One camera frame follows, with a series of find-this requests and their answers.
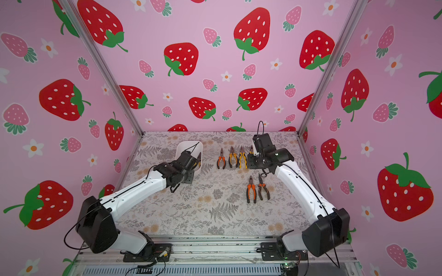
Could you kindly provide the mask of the yellow striped needle-nose pliers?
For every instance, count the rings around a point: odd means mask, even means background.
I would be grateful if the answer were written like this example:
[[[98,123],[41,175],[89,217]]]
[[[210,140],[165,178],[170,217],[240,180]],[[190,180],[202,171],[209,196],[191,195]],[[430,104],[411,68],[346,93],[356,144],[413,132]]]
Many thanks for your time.
[[[241,146],[239,149],[238,168],[239,169],[248,169],[247,154],[246,154],[244,146]]]

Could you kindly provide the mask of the orange black long-nose pliers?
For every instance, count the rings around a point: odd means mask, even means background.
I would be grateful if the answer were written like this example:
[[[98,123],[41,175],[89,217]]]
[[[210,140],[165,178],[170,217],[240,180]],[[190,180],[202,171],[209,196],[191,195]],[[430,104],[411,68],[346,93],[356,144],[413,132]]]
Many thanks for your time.
[[[270,200],[270,192],[264,183],[262,176],[259,174],[259,190],[258,190],[259,199],[262,201],[264,196],[266,196],[267,200]]]

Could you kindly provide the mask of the white plastic storage box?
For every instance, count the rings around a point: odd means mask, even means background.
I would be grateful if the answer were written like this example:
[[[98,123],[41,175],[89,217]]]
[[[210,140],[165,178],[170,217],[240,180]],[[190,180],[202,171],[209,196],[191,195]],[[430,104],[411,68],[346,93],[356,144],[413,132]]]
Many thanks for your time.
[[[175,159],[181,156],[183,151],[191,152],[191,155],[198,160],[198,165],[194,169],[195,175],[199,175],[202,172],[202,157],[203,157],[203,144],[201,141],[189,140],[182,141],[178,144],[176,149]]]

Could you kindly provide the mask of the yellow black diagonal pliers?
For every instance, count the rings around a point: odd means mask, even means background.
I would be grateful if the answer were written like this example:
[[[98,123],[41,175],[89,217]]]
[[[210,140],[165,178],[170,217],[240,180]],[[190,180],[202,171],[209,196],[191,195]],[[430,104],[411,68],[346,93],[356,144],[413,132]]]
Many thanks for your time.
[[[233,146],[229,149],[229,166],[230,168],[239,168],[238,156]]]

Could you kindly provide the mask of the small orange black pliers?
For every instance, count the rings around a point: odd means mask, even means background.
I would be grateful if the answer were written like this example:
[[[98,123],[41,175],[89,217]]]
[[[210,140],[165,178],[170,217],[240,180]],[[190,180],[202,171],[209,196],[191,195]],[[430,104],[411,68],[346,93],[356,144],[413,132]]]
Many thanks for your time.
[[[224,170],[226,168],[226,159],[223,154],[223,148],[221,148],[221,150],[220,150],[220,154],[219,154],[216,166],[217,166],[217,169]]]

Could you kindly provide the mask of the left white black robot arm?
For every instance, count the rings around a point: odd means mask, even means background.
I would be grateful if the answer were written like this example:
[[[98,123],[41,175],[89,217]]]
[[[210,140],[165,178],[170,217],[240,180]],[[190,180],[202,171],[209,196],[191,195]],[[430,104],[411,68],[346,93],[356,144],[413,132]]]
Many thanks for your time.
[[[77,234],[95,254],[116,249],[137,258],[151,257],[154,243],[148,234],[119,230],[116,222],[152,194],[166,188],[173,193],[181,184],[191,184],[199,162],[186,150],[175,161],[153,166],[146,176],[124,189],[101,198],[87,198],[75,226]]]

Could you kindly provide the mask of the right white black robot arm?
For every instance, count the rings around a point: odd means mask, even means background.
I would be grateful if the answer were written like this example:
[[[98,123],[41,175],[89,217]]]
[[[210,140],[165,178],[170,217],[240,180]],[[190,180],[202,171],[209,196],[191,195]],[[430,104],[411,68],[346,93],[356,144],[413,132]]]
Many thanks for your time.
[[[253,136],[253,151],[247,156],[249,168],[268,170],[280,179],[300,204],[310,223],[303,231],[288,231],[277,238],[281,254],[306,250],[319,257],[347,242],[349,213],[344,208],[336,209],[321,195],[287,149],[277,149],[265,133]]]

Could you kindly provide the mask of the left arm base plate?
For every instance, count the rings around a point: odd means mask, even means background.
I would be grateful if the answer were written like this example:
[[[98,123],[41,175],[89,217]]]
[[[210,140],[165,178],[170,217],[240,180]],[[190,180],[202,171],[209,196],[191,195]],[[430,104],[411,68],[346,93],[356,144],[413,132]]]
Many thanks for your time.
[[[123,257],[123,262],[168,262],[171,251],[171,243],[148,244],[140,253],[134,254],[126,252]]]

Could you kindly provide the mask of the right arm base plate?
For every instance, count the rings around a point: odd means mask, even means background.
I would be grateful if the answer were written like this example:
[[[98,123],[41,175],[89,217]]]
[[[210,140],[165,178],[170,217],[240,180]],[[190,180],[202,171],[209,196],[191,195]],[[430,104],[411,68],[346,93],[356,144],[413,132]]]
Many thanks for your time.
[[[307,261],[307,251],[288,251],[279,242],[263,242],[256,249],[261,254],[263,261]]]

